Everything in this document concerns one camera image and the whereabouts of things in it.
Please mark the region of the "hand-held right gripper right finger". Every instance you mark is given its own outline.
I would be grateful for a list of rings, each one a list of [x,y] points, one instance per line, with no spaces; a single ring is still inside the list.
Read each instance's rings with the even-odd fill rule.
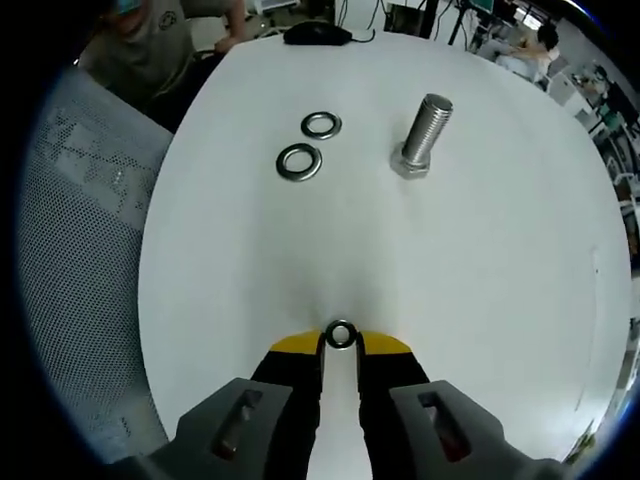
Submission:
[[[560,479],[562,463],[533,459],[501,422],[451,383],[430,380],[410,347],[359,332],[359,422],[375,479]]]

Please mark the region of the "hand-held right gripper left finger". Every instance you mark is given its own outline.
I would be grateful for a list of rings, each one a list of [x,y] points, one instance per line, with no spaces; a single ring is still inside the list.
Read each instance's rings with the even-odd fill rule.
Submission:
[[[273,344],[248,379],[236,378],[186,412],[172,441],[133,460],[136,479],[304,479],[320,423],[325,335]]]

